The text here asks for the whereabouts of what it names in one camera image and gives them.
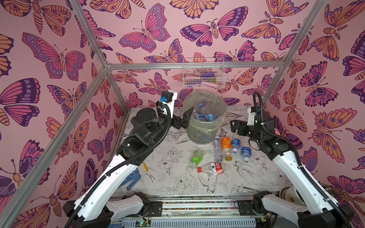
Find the colourful label bottle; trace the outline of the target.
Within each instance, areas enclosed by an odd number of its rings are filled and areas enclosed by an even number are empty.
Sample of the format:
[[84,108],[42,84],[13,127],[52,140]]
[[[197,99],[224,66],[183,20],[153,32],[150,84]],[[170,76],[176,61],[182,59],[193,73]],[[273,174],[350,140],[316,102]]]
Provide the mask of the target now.
[[208,115],[205,116],[205,118],[208,122],[213,122],[217,119],[217,116],[214,115],[214,114],[208,114]]

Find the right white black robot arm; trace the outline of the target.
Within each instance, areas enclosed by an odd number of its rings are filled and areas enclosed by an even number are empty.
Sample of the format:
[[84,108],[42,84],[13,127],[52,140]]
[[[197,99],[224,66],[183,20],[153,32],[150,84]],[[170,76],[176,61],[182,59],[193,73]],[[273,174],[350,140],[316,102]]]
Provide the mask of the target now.
[[298,191],[305,205],[282,199],[269,191],[254,195],[252,207],[256,214],[273,212],[300,228],[350,228],[354,212],[340,204],[302,164],[296,147],[275,133],[274,119],[263,108],[249,108],[247,121],[232,120],[231,131],[246,136],[273,161]]

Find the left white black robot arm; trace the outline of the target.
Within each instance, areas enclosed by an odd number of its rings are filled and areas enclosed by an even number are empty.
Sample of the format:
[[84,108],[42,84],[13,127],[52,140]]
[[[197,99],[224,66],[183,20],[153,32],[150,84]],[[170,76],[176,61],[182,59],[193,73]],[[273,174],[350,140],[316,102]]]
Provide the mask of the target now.
[[126,216],[144,216],[150,210],[150,200],[141,192],[122,199],[111,197],[118,187],[144,162],[166,138],[171,127],[187,128],[193,109],[183,117],[173,114],[177,92],[165,90],[156,103],[156,109],[143,108],[131,119],[133,129],[118,147],[109,166],[76,201],[63,207],[68,217],[65,227],[107,228]]

